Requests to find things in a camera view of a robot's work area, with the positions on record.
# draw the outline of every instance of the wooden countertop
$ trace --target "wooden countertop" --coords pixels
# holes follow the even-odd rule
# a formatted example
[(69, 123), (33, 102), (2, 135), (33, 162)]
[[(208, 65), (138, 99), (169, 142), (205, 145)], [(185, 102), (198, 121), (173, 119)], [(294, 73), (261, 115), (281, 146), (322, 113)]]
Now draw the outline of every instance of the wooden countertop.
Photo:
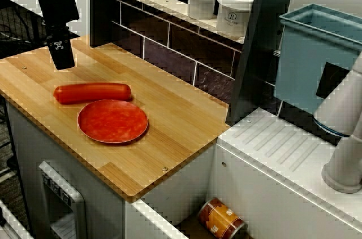
[[(72, 40), (76, 67), (57, 71), (46, 47), (0, 60), (0, 93), (121, 197), (133, 202), (207, 149), (229, 128), (227, 104), (114, 44)], [(128, 145), (93, 141), (77, 127), (86, 105), (60, 105), (59, 85), (121, 82), (148, 116), (149, 129)]]

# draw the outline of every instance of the white jar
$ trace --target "white jar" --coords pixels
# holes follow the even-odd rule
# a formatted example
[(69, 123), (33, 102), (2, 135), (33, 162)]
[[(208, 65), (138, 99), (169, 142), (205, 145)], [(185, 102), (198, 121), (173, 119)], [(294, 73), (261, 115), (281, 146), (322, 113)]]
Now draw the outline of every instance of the white jar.
[(217, 31), (234, 37), (243, 37), (248, 28), (254, 0), (217, 0)]
[(198, 20), (209, 20), (214, 15), (216, 0), (188, 0), (188, 16)]

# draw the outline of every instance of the can label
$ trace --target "can label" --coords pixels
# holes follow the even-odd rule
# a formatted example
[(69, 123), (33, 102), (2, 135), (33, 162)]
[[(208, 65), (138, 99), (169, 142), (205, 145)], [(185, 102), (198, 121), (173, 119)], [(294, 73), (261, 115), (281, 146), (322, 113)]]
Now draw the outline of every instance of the can label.
[(199, 213), (200, 223), (218, 239), (231, 239), (244, 221), (217, 198), (209, 201)]

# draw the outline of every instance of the wire rack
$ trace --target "wire rack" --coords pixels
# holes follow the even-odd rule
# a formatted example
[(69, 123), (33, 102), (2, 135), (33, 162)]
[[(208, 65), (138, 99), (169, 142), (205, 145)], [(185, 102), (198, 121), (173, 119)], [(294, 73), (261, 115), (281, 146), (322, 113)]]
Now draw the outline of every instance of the wire rack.
[(10, 0), (0, 0), (0, 59), (45, 45), (42, 17)]

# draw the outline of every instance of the faucet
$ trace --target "faucet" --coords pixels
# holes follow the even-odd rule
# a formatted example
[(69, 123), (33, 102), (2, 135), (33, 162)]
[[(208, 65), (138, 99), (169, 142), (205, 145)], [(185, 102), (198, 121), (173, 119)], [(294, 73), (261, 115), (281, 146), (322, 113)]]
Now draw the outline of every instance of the faucet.
[(341, 136), (335, 151), (322, 169), (322, 178), (342, 193), (362, 188), (362, 53), (352, 70), (313, 114), (323, 130)]

